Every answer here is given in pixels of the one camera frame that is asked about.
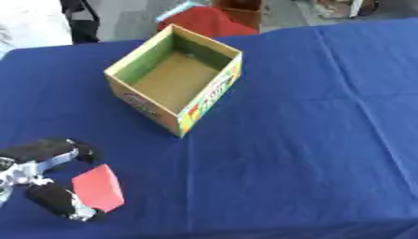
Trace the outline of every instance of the person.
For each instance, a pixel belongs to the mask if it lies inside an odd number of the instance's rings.
[[[0,0],[0,59],[22,48],[72,45],[60,0]]]

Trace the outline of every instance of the red cloth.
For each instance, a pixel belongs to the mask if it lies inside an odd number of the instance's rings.
[[[158,30],[161,31],[172,23],[209,37],[257,33],[255,29],[231,21],[225,13],[213,7],[192,7],[180,12],[160,22]]]

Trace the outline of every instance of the printed label on box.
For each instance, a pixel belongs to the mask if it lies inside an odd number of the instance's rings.
[[[151,109],[151,103],[141,96],[134,93],[124,93],[123,97],[129,104],[144,112],[145,114],[152,117],[157,117],[159,115],[157,112]]]
[[[237,77],[240,75],[239,69],[241,62],[238,62],[228,70],[224,76],[213,83],[207,93],[198,100],[197,104],[193,105],[187,113],[185,113],[180,121],[180,131],[184,135],[187,133],[194,123],[199,120],[204,113],[206,113],[212,105],[227,91],[227,89],[234,83]]]

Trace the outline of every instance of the floor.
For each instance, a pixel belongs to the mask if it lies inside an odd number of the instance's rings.
[[[203,4],[208,2],[208,0],[193,1]],[[316,15],[309,1],[265,0],[261,24],[262,32],[286,27],[418,16],[418,3],[414,0],[381,0],[379,10],[367,18],[324,20]],[[90,0],[90,2],[102,18],[99,37],[103,41],[111,41],[152,36],[156,33],[156,17],[185,0]]]

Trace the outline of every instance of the red foam block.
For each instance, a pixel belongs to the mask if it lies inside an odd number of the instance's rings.
[[[73,188],[84,205],[106,213],[125,203],[118,179],[107,164],[73,177]]]

